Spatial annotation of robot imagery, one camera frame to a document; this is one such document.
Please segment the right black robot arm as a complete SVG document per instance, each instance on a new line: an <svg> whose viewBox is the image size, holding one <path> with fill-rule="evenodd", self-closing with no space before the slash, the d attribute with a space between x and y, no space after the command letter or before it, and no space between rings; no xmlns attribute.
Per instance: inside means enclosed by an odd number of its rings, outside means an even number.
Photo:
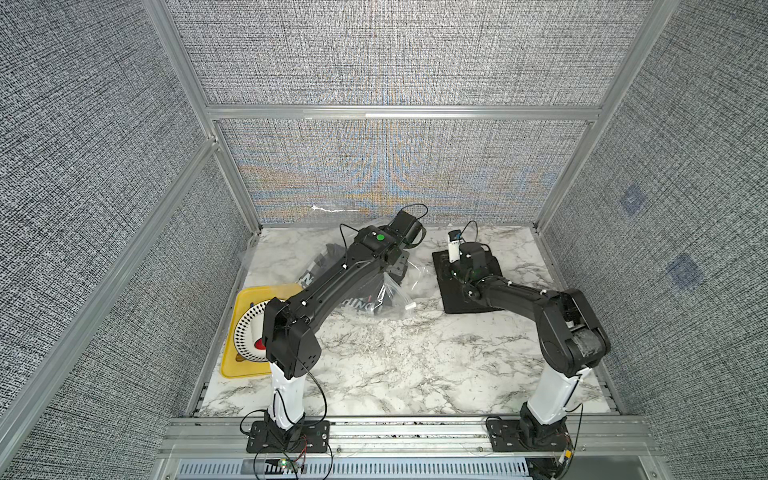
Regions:
<svg viewBox="0 0 768 480"><path fill-rule="evenodd" d="M523 441L537 445L566 432L566 407L581 379L610 351L610 342L586 296L578 289L535 289L492 270L490 248L458 238L448 243L448 278L465 302L505 310L535 324L546 363L534 394L520 410Z"/></svg>

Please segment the black white plaid shirt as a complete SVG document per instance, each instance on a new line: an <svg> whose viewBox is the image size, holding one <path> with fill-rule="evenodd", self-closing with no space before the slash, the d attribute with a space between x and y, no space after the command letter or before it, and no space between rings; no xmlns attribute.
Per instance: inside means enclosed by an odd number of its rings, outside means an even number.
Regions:
<svg viewBox="0 0 768 480"><path fill-rule="evenodd" d="M299 277L297 283L302 288L307 288L318 280L326 271L327 267L322 267L313 263ZM349 307L369 315L379 315L394 305L393 295L390 288L385 284L383 274L379 274L365 284L356 292L345 298L341 306Z"/></svg>

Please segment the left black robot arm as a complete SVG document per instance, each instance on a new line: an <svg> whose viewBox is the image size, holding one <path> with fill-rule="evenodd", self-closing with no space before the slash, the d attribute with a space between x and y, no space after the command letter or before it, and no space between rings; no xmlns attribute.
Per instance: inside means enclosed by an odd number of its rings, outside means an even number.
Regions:
<svg viewBox="0 0 768 480"><path fill-rule="evenodd" d="M426 236L421 218L401 209L387 224L358 229L342 257L307 288L265 306L262 343L270 363L272 404L265 421L294 433L305 418L305 380L320 359L317 333L341 303L394 267Z"/></svg>

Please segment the dark striped shirt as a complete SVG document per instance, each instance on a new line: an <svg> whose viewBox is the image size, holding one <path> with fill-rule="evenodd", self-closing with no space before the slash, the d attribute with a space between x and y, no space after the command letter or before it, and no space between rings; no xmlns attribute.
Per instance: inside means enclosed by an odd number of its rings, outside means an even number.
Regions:
<svg viewBox="0 0 768 480"><path fill-rule="evenodd" d="M320 266L327 267L329 269L344 256L344 253L345 253L345 249L343 248L342 245L339 245L336 243L327 243L325 245L325 250L320 254L316 255L314 259L310 262L310 264L307 266L307 268L311 267L313 263L317 263ZM400 285L396 284L389 276L388 277L384 276L384 278L385 278L385 284L390 288L392 292L393 300L394 300L393 307L395 307L396 293L395 293L395 288L392 286L392 284L395 284L396 286L400 286Z"/></svg>

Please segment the clear plastic vacuum bag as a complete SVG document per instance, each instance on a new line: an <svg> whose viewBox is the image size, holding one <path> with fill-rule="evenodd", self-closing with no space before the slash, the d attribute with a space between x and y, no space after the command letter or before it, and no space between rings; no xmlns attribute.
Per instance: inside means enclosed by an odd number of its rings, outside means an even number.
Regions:
<svg viewBox="0 0 768 480"><path fill-rule="evenodd" d="M406 207L392 220L380 225L339 226L339 232L349 229L351 239L342 236L344 256L318 280L286 300L273 298L264 312L266 331L288 330L295 325L318 329L341 302L373 277L383 274L404 251L410 251L423 241L426 228L420 215Z"/></svg>

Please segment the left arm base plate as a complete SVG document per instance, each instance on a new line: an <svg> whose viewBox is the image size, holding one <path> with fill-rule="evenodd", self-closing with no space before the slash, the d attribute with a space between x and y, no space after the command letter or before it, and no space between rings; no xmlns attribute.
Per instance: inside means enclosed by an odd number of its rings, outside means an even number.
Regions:
<svg viewBox="0 0 768 480"><path fill-rule="evenodd" d="M328 450L331 423L327 420L294 425L283 430L276 423L254 421L246 444L249 454L310 453L321 454Z"/></svg>

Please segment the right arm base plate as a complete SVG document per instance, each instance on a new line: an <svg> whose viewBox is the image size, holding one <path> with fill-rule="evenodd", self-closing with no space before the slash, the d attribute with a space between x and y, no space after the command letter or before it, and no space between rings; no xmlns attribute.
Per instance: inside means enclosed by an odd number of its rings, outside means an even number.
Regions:
<svg viewBox="0 0 768 480"><path fill-rule="evenodd" d="M563 419L540 425L534 419L489 416L485 428L494 452L561 452L572 446Z"/></svg>

